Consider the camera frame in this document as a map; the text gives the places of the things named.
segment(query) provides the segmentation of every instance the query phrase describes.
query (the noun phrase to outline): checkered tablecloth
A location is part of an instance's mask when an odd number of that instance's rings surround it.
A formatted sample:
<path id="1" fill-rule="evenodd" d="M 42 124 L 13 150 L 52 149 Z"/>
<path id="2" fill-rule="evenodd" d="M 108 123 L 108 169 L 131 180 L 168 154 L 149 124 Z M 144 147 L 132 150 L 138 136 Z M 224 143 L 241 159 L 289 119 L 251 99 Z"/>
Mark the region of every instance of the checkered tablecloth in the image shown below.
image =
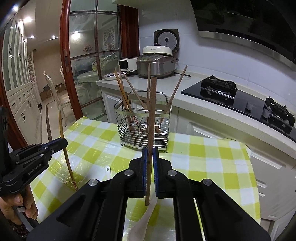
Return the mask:
<path id="1" fill-rule="evenodd" d="M 117 125 L 107 122 L 83 117 L 65 131 L 65 138 L 78 187 L 92 178 L 106 180 L 104 167 L 107 165 L 113 177 L 127 169 L 130 160 L 141 156 L 141 151 L 121 146 Z M 159 154 L 190 179 L 212 179 L 260 223 L 258 190 L 246 145 L 228 139 L 170 133 L 168 152 Z M 53 155 L 49 168 L 31 183 L 31 188 L 39 210 L 39 222 L 75 192 L 63 151 Z M 144 199 L 128 199 L 123 240 L 127 240 L 128 231 L 146 208 Z M 172 199 L 158 200 L 145 240 L 175 240 Z"/>

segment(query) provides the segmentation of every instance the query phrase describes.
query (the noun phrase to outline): white tile wall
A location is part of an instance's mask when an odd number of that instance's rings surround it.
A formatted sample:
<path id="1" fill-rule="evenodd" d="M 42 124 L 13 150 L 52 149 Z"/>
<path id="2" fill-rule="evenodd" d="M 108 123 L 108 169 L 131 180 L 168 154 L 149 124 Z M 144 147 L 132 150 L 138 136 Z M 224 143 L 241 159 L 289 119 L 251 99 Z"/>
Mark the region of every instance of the white tile wall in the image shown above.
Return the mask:
<path id="1" fill-rule="evenodd" d="M 296 72 L 250 48 L 201 38 L 190 0 L 161 0 L 139 9 L 140 52 L 153 45 L 155 30 L 166 28 L 179 30 L 178 69 L 188 65 L 190 72 L 232 80 L 272 97 L 296 113 Z"/>

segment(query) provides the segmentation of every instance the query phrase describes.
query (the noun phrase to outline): range hood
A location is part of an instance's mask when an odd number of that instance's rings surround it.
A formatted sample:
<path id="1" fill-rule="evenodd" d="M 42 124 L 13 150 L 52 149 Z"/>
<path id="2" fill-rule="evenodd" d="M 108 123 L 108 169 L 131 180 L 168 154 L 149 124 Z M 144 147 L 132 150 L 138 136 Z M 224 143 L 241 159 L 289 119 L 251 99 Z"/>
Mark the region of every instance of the range hood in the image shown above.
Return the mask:
<path id="1" fill-rule="evenodd" d="M 191 0 L 201 37 L 250 47 L 296 71 L 296 8 L 289 0 Z"/>

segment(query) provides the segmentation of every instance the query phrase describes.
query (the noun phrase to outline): wooden door frame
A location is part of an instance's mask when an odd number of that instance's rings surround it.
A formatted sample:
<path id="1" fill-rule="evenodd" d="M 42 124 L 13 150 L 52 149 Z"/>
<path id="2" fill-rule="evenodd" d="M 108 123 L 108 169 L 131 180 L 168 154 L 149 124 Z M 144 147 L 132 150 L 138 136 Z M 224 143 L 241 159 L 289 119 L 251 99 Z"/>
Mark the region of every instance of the wooden door frame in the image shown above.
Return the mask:
<path id="1" fill-rule="evenodd" d="M 7 131 L 7 139 L 13 150 L 20 149 L 22 147 L 28 146 L 25 138 L 23 137 L 16 121 L 13 116 L 13 113 L 10 109 L 10 105 L 8 102 L 8 98 L 6 95 L 6 89 L 4 86 L 4 78 L 3 78 L 3 69 L 2 69 L 2 52 L 3 52 L 3 42 L 4 42 L 4 33 L 0 37 L 0 105 L 7 109 L 7 117 L 8 117 L 8 131 Z"/>
<path id="2" fill-rule="evenodd" d="M 83 116 L 81 105 L 77 96 L 73 81 L 72 66 L 70 61 L 69 45 L 69 13 L 71 0 L 63 0 L 61 20 L 60 20 L 60 52 L 65 83 L 69 95 L 69 100 L 76 120 Z M 140 55 L 139 51 L 139 19 L 138 9 L 120 6 L 120 37 L 121 53 L 123 58 Z"/>

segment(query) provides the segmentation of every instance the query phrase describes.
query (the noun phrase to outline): wooden chopstick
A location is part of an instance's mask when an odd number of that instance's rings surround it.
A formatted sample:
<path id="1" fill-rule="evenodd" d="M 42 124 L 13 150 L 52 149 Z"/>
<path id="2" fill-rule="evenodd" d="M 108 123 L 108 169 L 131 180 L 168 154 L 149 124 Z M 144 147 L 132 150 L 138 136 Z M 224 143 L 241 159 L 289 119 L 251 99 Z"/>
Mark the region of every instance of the wooden chopstick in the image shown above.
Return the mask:
<path id="1" fill-rule="evenodd" d="M 138 95 L 137 91 L 135 90 L 135 88 L 133 87 L 133 85 L 131 84 L 131 82 L 129 81 L 129 79 L 126 77 L 125 74 L 123 74 L 124 78 L 126 79 L 126 81 L 128 82 L 128 84 L 130 85 L 132 91 L 134 92 L 135 96 L 137 97 L 138 101 L 140 102 L 141 106 L 143 107 L 144 110 L 147 110 L 146 107 L 144 106 L 143 101 L 140 99 L 140 96 Z"/>
<path id="2" fill-rule="evenodd" d="M 151 173 L 152 173 L 152 155 L 154 143 L 154 130 L 155 130 L 155 105 L 156 105 L 156 77 L 151 77 L 151 92 L 150 92 L 150 105 L 149 105 L 149 124 L 148 124 L 148 153 L 147 153 L 147 175 L 146 175 L 146 196 L 145 205 L 150 203 L 150 186 L 151 186 Z"/>
<path id="3" fill-rule="evenodd" d="M 124 93 L 124 89 L 123 89 L 123 87 L 122 87 L 122 85 L 121 85 L 121 83 L 120 83 L 120 80 L 119 80 L 119 77 L 118 77 L 117 72 L 115 71 L 114 74 L 115 74 L 115 76 L 116 76 L 116 80 L 117 80 L 117 82 L 118 82 L 118 86 L 119 86 L 119 89 L 120 89 L 120 91 L 121 91 L 122 101 L 123 101 L 123 106 L 124 106 L 125 109 L 128 109 L 130 112 L 133 112 L 133 111 L 131 110 L 131 105 L 130 105 L 130 103 L 129 103 L 129 101 L 128 101 L 128 99 L 127 99 L 125 93 Z M 132 119 L 131 119 L 130 116 L 127 116 L 127 119 L 128 119 L 128 122 L 129 122 L 129 123 L 133 123 L 133 122 L 132 122 Z M 133 126 L 130 126 L 129 129 L 130 129 L 131 131 L 135 131 L 135 129 L 134 129 Z"/>
<path id="4" fill-rule="evenodd" d="M 121 68 L 120 68 L 120 65 L 118 65 L 118 70 L 119 70 L 119 76 L 120 76 L 120 83 L 122 85 L 122 88 L 124 90 L 124 86 L 123 86 L 123 80 L 122 80 L 122 75 L 121 75 Z"/>
<path id="5" fill-rule="evenodd" d="M 144 110 L 147 110 L 147 107 L 144 106 L 143 101 L 140 99 L 140 96 L 138 95 L 137 91 L 135 90 L 135 88 L 133 87 L 133 85 L 131 84 L 131 82 L 129 81 L 129 79 L 126 77 L 126 75 L 123 75 L 124 78 L 126 79 L 126 81 L 128 82 L 128 84 L 130 85 L 131 89 L 133 90 L 133 92 L 135 93 L 135 96 L 137 97 L 138 101 L 140 102 L 141 106 L 143 107 Z M 158 134 L 161 134 L 161 130 L 159 129 L 158 125 L 155 126 L 155 131 Z"/>
<path id="6" fill-rule="evenodd" d="M 176 87 L 174 89 L 174 92 L 173 92 L 172 96 L 170 97 L 170 100 L 169 100 L 169 102 L 168 102 L 168 104 L 167 104 L 167 106 L 165 108 L 165 113 L 167 113 L 170 110 L 170 106 L 171 106 L 171 104 L 173 102 L 173 99 L 174 99 L 175 94 L 177 92 L 177 89 L 178 89 L 178 87 L 179 87 L 179 85 L 181 83 L 181 80 L 183 79 L 183 76 L 184 76 L 184 74 L 186 72 L 187 67 L 188 66 L 186 65 L 185 68 L 184 68 L 184 70 L 183 70 L 183 72 L 182 72 L 182 74 L 181 74 L 181 76 L 180 76 L 180 79 L 179 79 L 179 81 L 178 81 L 178 83 L 177 83 L 177 85 L 176 85 Z"/>
<path id="7" fill-rule="evenodd" d="M 59 110 L 59 132 L 61 134 L 61 138 L 64 138 L 64 132 L 63 132 L 63 124 L 62 124 L 62 112 Z M 65 160 L 66 160 L 66 164 L 70 173 L 70 177 L 72 179 L 73 185 L 75 187 L 75 190 L 78 191 L 78 187 L 75 181 L 75 177 L 73 175 L 72 169 L 71 169 L 71 165 L 69 162 L 69 157 L 68 157 L 68 153 L 67 153 L 67 149 L 63 149 L 64 151 L 64 156 L 65 156 Z"/>
<path id="8" fill-rule="evenodd" d="M 146 109 L 149 109 L 149 95 L 150 95 L 150 68 L 151 65 L 148 63 L 148 80 L 147 80 L 147 101 L 146 101 Z"/>

